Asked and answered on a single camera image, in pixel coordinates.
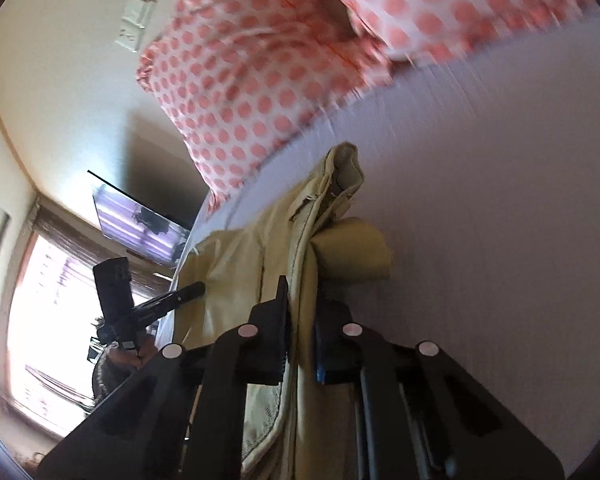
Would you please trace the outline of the white wall outlet plate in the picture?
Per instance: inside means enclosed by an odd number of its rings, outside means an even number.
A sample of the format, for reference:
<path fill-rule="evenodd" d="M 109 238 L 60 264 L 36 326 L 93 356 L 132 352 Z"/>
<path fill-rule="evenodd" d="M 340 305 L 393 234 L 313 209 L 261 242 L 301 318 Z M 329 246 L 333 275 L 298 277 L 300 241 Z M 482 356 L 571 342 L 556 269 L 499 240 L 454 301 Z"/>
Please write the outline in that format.
<path fill-rule="evenodd" d="M 154 12 L 156 0 L 128 0 L 122 13 L 114 43 L 137 52 Z"/>

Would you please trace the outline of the bed with lavender sheet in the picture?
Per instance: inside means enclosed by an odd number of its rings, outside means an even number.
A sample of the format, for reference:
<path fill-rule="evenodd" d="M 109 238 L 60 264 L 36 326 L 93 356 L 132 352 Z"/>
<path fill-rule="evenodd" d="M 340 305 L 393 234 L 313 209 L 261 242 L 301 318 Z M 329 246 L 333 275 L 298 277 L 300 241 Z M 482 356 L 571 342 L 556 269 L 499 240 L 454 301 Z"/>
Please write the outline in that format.
<path fill-rule="evenodd" d="M 320 119 L 190 242 L 248 226 L 343 142 L 365 176 L 350 213 L 393 255 L 385 280 L 336 289 L 355 321 L 435 342 L 567 478 L 600 479 L 600 10 Z"/>

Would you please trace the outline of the beige khaki pants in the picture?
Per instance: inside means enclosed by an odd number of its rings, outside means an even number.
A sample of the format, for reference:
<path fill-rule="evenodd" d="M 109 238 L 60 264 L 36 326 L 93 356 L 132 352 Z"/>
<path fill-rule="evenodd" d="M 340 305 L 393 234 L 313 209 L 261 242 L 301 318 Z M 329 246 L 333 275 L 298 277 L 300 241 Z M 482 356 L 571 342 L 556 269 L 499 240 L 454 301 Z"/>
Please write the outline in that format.
<path fill-rule="evenodd" d="M 251 386 L 242 437 L 244 479 L 342 479 L 354 415 L 348 386 L 315 378 L 313 326 L 321 281 L 388 278 L 391 252 L 381 232 L 344 214 L 364 182 L 358 150 L 332 148 L 309 175 L 249 224 L 215 231 L 190 250 L 178 284 L 202 281 L 204 298 L 179 308 L 166 341 L 195 349 L 248 320 L 288 283 L 290 358 L 278 386 Z"/>

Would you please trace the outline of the lower pink polka dot pillow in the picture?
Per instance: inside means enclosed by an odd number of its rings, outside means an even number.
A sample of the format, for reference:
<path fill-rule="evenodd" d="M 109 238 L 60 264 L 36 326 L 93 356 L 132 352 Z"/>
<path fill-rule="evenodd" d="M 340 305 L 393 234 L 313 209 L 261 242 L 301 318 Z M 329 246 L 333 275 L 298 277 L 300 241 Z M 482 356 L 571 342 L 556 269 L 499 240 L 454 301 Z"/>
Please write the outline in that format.
<path fill-rule="evenodd" d="M 320 0 L 178 0 L 136 72 L 181 133 L 209 212 L 315 116 L 390 79 Z"/>

